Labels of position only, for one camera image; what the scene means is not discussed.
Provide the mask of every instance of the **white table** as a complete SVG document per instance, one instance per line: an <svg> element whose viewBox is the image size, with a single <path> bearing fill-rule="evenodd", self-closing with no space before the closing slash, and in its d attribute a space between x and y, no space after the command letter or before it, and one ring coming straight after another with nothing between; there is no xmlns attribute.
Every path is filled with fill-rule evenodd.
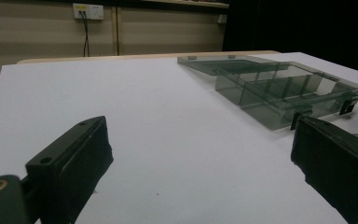
<svg viewBox="0 0 358 224"><path fill-rule="evenodd" d="M296 61L358 83L358 71ZM115 161L77 223L345 223L290 161L294 132L272 132L176 58L29 63L0 76L0 175L81 120L104 115ZM353 113L324 118L358 133Z"/></svg>

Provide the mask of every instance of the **beige wall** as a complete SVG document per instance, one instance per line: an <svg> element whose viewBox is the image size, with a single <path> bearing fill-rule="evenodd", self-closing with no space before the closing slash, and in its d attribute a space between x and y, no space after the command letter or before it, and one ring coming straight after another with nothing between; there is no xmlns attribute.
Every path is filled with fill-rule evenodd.
<svg viewBox="0 0 358 224"><path fill-rule="evenodd" d="M224 26L219 15L118 9L119 54L220 51Z"/></svg>
<svg viewBox="0 0 358 224"><path fill-rule="evenodd" d="M73 13L70 3L0 0L0 69L24 59L83 56L85 31ZM217 17L104 7L104 20L89 22L90 54L219 51L224 27Z"/></svg>
<svg viewBox="0 0 358 224"><path fill-rule="evenodd" d="M93 56L113 55L111 7L104 20L89 24ZM72 4L0 1L0 68L29 58L81 57L85 31L74 19Z"/></svg>

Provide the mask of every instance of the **wall socket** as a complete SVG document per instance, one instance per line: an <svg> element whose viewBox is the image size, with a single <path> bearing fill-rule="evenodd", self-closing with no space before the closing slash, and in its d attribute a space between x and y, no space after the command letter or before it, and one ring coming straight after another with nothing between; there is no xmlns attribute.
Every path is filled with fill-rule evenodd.
<svg viewBox="0 0 358 224"><path fill-rule="evenodd" d="M86 12L88 20L103 20L103 6L73 3L75 19L83 19L80 12Z"/></svg>

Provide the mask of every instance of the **black cable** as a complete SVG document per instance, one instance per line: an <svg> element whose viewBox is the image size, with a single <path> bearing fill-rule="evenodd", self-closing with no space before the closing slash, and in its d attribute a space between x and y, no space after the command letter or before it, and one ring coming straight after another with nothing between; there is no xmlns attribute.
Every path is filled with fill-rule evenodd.
<svg viewBox="0 0 358 224"><path fill-rule="evenodd" d="M86 31L86 39L84 41L84 47L83 47L83 57L86 57L86 46L87 46L87 52L88 56L90 56L90 44L89 44L89 25L87 23L87 14L84 11L80 11L80 15L84 24L84 29Z"/></svg>

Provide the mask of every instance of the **transparent plastic box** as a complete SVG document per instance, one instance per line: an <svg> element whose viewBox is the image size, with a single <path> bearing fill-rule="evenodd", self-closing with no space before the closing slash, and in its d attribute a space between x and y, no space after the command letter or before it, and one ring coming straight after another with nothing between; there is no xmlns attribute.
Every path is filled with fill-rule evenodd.
<svg viewBox="0 0 358 224"><path fill-rule="evenodd" d="M301 63L230 55L178 62L216 76L219 93L271 130L294 129L299 115L350 113L358 102L358 84Z"/></svg>

